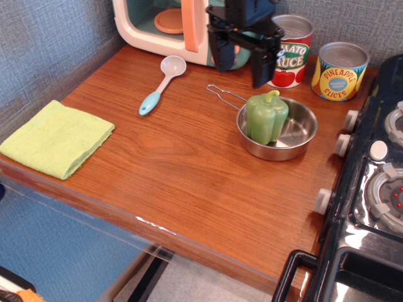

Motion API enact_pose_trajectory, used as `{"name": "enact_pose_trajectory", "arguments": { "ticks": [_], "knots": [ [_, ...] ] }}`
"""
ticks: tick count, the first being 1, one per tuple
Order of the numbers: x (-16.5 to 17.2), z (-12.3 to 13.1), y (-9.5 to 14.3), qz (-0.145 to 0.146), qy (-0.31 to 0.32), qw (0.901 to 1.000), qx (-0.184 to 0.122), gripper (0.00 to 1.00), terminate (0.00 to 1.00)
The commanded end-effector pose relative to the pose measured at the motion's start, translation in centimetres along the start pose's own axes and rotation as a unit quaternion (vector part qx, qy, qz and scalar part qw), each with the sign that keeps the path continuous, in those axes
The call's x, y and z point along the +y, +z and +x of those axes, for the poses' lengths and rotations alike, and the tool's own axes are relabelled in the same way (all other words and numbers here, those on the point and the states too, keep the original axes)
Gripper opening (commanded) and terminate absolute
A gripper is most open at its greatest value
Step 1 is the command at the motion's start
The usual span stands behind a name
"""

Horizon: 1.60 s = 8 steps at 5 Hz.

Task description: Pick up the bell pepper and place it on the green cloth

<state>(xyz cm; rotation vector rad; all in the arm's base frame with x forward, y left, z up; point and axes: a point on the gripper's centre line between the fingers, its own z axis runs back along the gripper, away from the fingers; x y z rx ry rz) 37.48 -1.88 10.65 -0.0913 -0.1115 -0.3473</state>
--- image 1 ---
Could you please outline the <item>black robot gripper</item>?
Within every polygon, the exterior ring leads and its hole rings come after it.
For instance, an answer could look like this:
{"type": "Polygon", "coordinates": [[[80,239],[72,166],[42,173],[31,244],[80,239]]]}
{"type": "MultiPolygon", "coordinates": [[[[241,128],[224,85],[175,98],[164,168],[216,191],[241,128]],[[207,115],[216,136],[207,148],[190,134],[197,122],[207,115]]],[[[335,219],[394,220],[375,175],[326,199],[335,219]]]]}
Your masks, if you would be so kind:
{"type": "Polygon", "coordinates": [[[209,5],[208,40],[215,68],[225,72],[235,64],[235,44],[251,50],[253,88],[272,80],[284,31],[273,16],[279,1],[225,1],[209,5]]]}

